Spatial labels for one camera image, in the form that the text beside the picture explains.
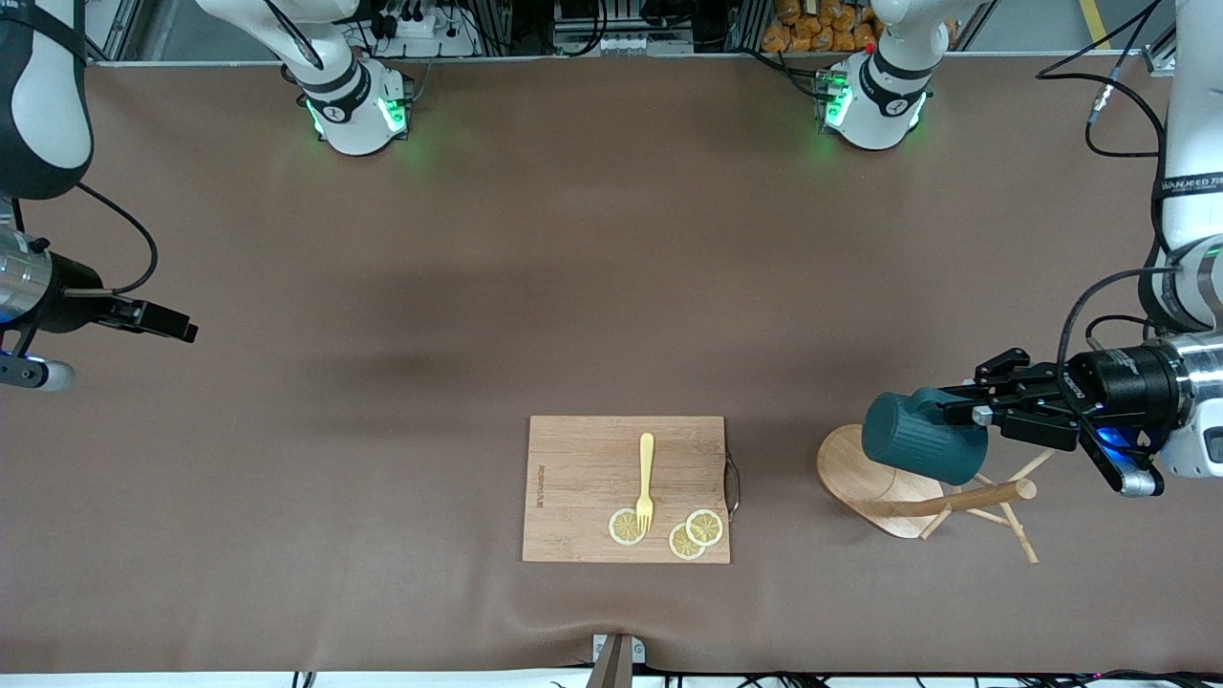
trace brown tablecloth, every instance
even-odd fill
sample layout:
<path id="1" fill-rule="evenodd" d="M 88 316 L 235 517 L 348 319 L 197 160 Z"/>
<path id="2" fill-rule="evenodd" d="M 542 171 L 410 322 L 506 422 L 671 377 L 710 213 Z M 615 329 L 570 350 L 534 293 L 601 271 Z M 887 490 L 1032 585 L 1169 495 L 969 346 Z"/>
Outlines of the brown tablecloth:
<path id="1" fill-rule="evenodd" d="M 1145 255 L 1152 165 L 1091 156 L 1095 86 L 1042 64 L 948 60 L 878 154 L 748 60 L 445 65 L 363 159 L 274 68 L 91 68 L 88 181 L 157 232 L 139 295 L 201 334 L 40 335 L 78 389 L 0 392 L 0 666 L 499 668 L 624 631 L 685 671 L 1223 670 L 1223 483 L 1128 501 L 1059 456 L 1029 566 L 970 517 L 893 540 L 816 481 L 877 393 L 1051 357 Z M 1148 145 L 1117 100 L 1102 144 Z M 143 266 L 81 193 L 27 222 L 110 284 Z M 724 415 L 734 563 L 520 562 L 531 414 Z"/>

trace fork handle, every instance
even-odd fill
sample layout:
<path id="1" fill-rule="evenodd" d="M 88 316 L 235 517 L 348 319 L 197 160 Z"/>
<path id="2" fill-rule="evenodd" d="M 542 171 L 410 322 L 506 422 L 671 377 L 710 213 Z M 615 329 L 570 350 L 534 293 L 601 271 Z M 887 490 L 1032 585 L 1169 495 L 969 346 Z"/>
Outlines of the fork handle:
<path id="1" fill-rule="evenodd" d="M 649 474 L 654 470 L 654 436 L 641 434 L 641 496 L 649 496 Z"/>

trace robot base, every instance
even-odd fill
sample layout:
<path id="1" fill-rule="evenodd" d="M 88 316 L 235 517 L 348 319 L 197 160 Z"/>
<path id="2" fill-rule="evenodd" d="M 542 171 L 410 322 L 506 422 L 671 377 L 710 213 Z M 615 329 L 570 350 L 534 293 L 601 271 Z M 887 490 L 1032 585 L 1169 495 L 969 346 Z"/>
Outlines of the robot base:
<path id="1" fill-rule="evenodd" d="M 911 114 L 883 115 L 879 106 L 866 97 L 860 81 L 859 75 L 862 65 L 868 59 L 866 53 L 855 53 L 829 67 L 832 72 L 845 75 L 845 84 L 840 87 L 839 94 L 834 93 L 838 98 L 832 103 L 816 101 L 816 115 L 819 117 L 822 128 L 835 131 L 854 145 L 867 150 L 883 150 L 900 143 L 905 134 L 917 126 L 926 95 L 923 94 L 911 108 L 900 100 L 911 110 Z"/>
<path id="2" fill-rule="evenodd" d="M 327 141 L 345 155 L 368 155 L 396 138 L 406 139 L 412 117 L 415 82 L 377 60 L 361 64 L 369 70 L 369 95 L 349 121 L 329 121 L 309 108 L 319 141 Z"/>

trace lemon slice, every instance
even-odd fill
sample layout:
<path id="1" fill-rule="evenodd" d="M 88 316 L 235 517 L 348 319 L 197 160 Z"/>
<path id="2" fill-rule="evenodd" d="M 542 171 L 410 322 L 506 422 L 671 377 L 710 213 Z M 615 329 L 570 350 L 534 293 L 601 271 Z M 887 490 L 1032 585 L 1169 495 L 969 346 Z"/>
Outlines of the lemon slice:
<path id="1" fill-rule="evenodd" d="M 620 510 L 612 514 L 612 521 L 608 522 L 608 533 L 612 534 L 613 540 L 626 547 L 641 543 L 641 539 L 646 536 L 637 528 L 637 512 L 632 510 Z"/>
<path id="2" fill-rule="evenodd" d="M 687 529 L 682 523 L 671 529 L 668 541 L 671 544 L 671 554 L 686 562 L 704 554 L 704 547 L 697 545 L 687 536 Z"/>
<path id="3" fill-rule="evenodd" d="M 684 523 L 684 530 L 689 540 L 700 547 L 713 547 L 722 540 L 725 528 L 722 527 L 722 517 L 709 510 L 697 510 L 689 516 Z"/>

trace black band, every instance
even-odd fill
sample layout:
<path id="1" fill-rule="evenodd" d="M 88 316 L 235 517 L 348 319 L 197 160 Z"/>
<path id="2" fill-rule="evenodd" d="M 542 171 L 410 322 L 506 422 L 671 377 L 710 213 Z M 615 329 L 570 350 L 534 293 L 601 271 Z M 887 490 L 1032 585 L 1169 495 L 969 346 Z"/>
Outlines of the black band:
<path id="1" fill-rule="evenodd" d="M 894 76 L 896 78 L 903 78 L 905 81 L 917 81 L 918 78 L 926 78 L 927 76 L 934 73 L 934 67 L 938 66 L 938 62 L 934 62 L 933 67 L 927 67 L 925 70 L 906 70 L 904 67 L 898 67 L 892 62 L 889 62 L 888 59 L 883 56 L 883 51 L 879 50 L 878 48 L 874 49 L 874 55 L 871 56 L 871 60 L 874 62 L 874 68 L 879 70 L 881 72 L 888 76 Z"/>
<path id="2" fill-rule="evenodd" d="M 68 27 L 54 15 L 34 4 L 18 2 L 16 6 L 0 4 L 0 22 L 16 22 L 28 26 L 46 38 L 59 43 L 82 62 L 86 61 L 84 32 Z"/>
<path id="3" fill-rule="evenodd" d="M 871 75 L 871 61 L 863 60 L 862 68 L 857 75 L 859 83 L 862 84 L 862 93 L 879 108 L 879 114 L 885 117 L 899 117 L 909 111 L 926 93 L 925 88 L 912 93 L 901 94 L 888 90 L 874 76 Z"/>
<path id="4" fill-rule="evenodd" d="M 1155 197 L 1163 199 L 1219 191 L 1223 191 L 1223 172 L 1191 174 L 1161 178 L 1159 185 L 1155 188 Z"/>
<path id="5" fill-rule="evenodd" d="M 336 78 L 333 78 L 327 83 L 306 83 L 305 81 L 298 79 L 297 86 L 301 86 L 303 90 L 311 90 L 314 93 L 330 93 L 340 88 L 345 83 L 349 83 L 349 81 L 352 79 L 352 76 L 356 73 L 357 73 L 357 60 L 353 59 L 349 64 L 349 68 L 344 70 L 342 75 L 340 75 Z"/>
<path id="6" fill-rule="evenodd" d="M 352 119 L 352 112 L 366 101 L 369 97 L 369 86 L 372 83 L 372 77 L 369 76 L 369 70 L 361 66 L 361 82 L 357 87 L 342 98 L 336 98 L 335 100 L 319 100 L 318 98 L 311 98 L 309 104 L 314 108 L 314 111 L 333 123 L 344 123 Z"/>

